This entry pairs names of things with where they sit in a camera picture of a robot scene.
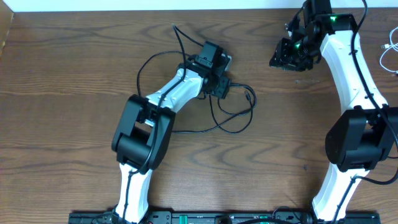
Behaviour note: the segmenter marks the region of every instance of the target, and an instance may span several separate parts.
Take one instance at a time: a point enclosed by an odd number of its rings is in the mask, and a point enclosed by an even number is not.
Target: wooden table
[[[362,9],[352,12],[359,20]],[[171,23],[200,42],[213,40],[233,57],[229,76],[258,97],[252,125],[238,135],[221,130],[175,134],[154,172],[149,203],[174,210],[309,208],[328,168],[324,138],[340,116],[328,65],[307,72],[270,68],[284,24],[296,9],[18,13],[0,61],[1,223],[66,223],[74,210],[106,210],[120,194],[120,170],[110,144],[136,74],[151,55],[178,50]],[[364,56],[390,105],[398,77],[379,66],[380,45],[398,24],[396,9],[370,9],[361,29]],[[200,48],[183,39],[187,53]],[[384,63],[395,66],[397,54]],[[164,55],[142,73],[149,94],[174,75],[181,55]],[[223,105],[247,108],[242,90]],[[216,110],[220,120],[225,118]],[[226,125],[243,127],[249,117]],[[175,129],[213,126],[208,101],[192,100]],[[369,175],[387,180],[396,161]],[[359,185],[349,210],[398,222],[397,184]]]

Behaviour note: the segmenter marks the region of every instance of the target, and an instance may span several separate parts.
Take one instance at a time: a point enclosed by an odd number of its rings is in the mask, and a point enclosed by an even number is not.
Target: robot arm
[[[159,113],[156,109],[160,97],[183,77],[183,65],[178,66],[174,78],[159,91],[145,98],[132,95],[126,103],[112,141],[112,149],[117,152],[122,173],[120,199],[114,219],[124,217],[129,223],[139,223],[146,214],[150,177],[167,151],[175,114],[201,91],[218,98],[225,98],[228,93],[231,80],[224,76],[224,72],[229,69],[231,57],[227,57],[221,47],[206,42],[200,55],[194,55],[184,63],[185,78],[167,93]],[[159,126],[156,142],[152,143],[154,128],[147,133],[135,124],[145,123],[154,127],[156,119]],[[141,167],[148,157],[147,167]],[[138,169],[140,173],[131,174]]]
[[[330,165],[319,193],[312,200],[317,220],[332,221],[345,217],[346,206],[354,194],[359,180],[346,189],[354,176],[366,176],[379,161],[389,154],[393,135],[387,129],[373,104],[369,101],[351,54],[356,54],[376,103],[397,127],[397,108],[390,108],[374,84],[362,55],[359,35],[355,39],[355,52],[351,52],[351,39],[356,28],[351,14],[333,14],[329,1],[308,0],[303,8],[305,27],[299,25],[298,14],[287,25],[290,39],[282,39],[270,61],[270,66],[302,72],[312,69],[321,58],[327,61],[341,104],[341,117],[325,139]],[[337,209],[342,199],[344,203]]]

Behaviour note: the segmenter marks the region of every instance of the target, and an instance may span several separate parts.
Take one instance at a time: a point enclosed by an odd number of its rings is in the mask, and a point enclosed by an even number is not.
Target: white backdrop
[[[14,12],[300,8],[304,0],[3,0]],[[398,0],[368,0],[398,7]],[[331,0],[332,7],[363,7],[361,0]]]

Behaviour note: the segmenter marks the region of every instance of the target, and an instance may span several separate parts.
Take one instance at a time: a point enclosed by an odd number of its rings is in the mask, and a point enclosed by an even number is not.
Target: wood grain
[[[336,10],[353,12],[362,9]],[[154,172],[149,202],[174,210],[308,208],[328,167],[324,138],[340,102],[323,60],[309,72],[284,72],[268,61],[295,10],[18,13],[0,61],[1,223],[66,223],[73,210],[117,203],[120,174],[110,142],[136,73],[152,54],[178,50],[171,23],[194,39],[213,40],[233,57],[229,76],[258,97],[252,125],[239,135],[216,130],[175,134]],[[398,23],[396,9],[370,9],[361,29],[376,85],[398,105],[398,78],[378,64],[381,44]],[[200,48],[183,40],[188,53]],[[384,63],[396,64],[388,54]],[[148,94],[175,74],[180,55],[155,59],[142,74]],[[223,102],[247,107],[240,90]],[[220,119],[224,116],[217,111]],[[226,125],[243,127],[248,118]],[[192,100],[175,129],[213,126],[208,101]],[[396,161],[370,177],[386,180]],[[396,185],[361,183],[349,210],[372,210],[398,223]]]

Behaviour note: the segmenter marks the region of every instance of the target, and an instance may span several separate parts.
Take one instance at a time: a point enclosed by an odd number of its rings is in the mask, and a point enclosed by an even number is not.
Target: cable connector
[[[390,45],[389,44],[384,44],[384,45],[381,45],[381,49],[388,49],[390,47]]]

